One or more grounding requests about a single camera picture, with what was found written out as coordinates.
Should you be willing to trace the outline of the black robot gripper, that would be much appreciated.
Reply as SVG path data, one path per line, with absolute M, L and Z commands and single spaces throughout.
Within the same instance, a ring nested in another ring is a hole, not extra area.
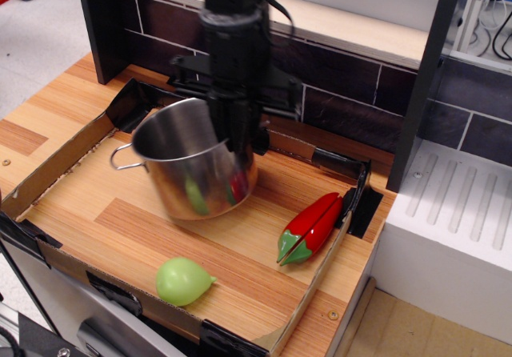
M 258 110 L 292 119 L 302 112 L 302 82 L 272 63 L 269 11 L 219 14 L 203 9 L 199 20 L 208 54 L 173 58 L 169 84 L 179 94 L 209 95 L 215 133 L 220 141 L 228 140 L 230 151 L 263 156 L 270 136 Z

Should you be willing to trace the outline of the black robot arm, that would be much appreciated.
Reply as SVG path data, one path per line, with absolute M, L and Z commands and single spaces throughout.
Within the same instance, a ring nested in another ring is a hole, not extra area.
M 204 0 L 199 13 L 207 53 L 177 56 L 169 83 L 178 94 L 206 100 L 215 132 L 235 153 L 270 147 L 263 114 L 296 119 L 302 82 L 272 62 L 277 46 L 270 11 L 287 10 L 276 0 Z

